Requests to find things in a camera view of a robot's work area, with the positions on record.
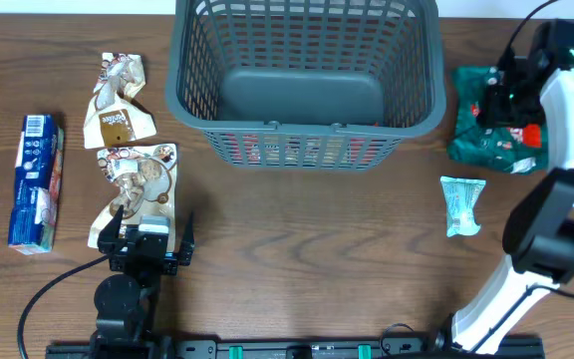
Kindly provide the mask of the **orange spaghetti packet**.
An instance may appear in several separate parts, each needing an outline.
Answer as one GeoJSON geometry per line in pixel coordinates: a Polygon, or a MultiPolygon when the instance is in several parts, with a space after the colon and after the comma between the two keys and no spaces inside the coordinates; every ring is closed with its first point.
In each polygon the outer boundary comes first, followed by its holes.
{"type": "Polygon", "coordinates": [[[400,144],[399,138],[341,135],[335,126],[322,135],[207,132],[226,162],[247,168],[366,171],[400,144]]]}

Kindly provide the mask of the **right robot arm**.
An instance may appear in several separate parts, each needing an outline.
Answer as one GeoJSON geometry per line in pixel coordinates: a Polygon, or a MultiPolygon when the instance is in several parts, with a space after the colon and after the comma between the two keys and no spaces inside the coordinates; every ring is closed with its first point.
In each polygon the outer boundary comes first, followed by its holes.
{"type": "Polygon", "coordinates": [[[574,278],[574,22],[536,30],[524,57],[506,48],[494,67],[460,68],[449,155],[506,173],[545,170],[510,213],[503,257],[478,294],[431,343],[449,355],[529,357],[508,332],[542,298],[574,278]]]}

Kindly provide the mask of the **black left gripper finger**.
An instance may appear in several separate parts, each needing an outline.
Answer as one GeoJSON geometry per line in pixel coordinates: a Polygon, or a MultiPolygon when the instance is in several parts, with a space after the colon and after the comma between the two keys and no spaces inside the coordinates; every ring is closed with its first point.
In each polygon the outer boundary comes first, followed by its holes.
{"type": "Polygon", "coordinates": [[[194,240],[194,230],[193,230],[193,223],[194,223],[194,213],[192,212],[185,224],[182,238],[179,245],[178,250],[178,262],[180,265],[190,265],[191,259],[195,249],[195,240],[194,240]]]}
{"type": "Polygon", "coordinates": [[[99,233],[97,242],[99,251],[117,251],[121,249],[120,230],[123,216],[124,207],[120,205],[115,215],[99,233]]]}

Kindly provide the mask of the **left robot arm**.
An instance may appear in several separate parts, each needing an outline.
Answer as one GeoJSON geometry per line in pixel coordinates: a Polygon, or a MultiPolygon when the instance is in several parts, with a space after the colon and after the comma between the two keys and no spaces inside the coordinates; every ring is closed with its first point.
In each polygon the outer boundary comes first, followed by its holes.
{"type": "Polygon", "coordinates": [[[93,358],[171,358],[172,340],[151,333],[161,279],[188,266],[194,251],[193,218],[185,225],[178,251],[167,249],[171,224],[165,216],[145,215],[122,224],[120,207],[98,237],[98,250],[114,273],[99,284],[94,303],[97,331],[93,358]]]}

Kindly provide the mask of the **green Nescafe coffee bag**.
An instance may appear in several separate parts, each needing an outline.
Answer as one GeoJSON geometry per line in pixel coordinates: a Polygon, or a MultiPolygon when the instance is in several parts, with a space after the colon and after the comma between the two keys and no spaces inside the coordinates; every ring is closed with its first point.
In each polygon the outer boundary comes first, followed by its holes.
{"type": "Polygon", "coordinates": [[[484,88],[498,80],[491,67],[458,67],[452,72],[457,93],[455,130],[447,146],[451,160],[513,175],[529,175],[548,167],[544,125],[483,128],[477,123],[484,88]]]}

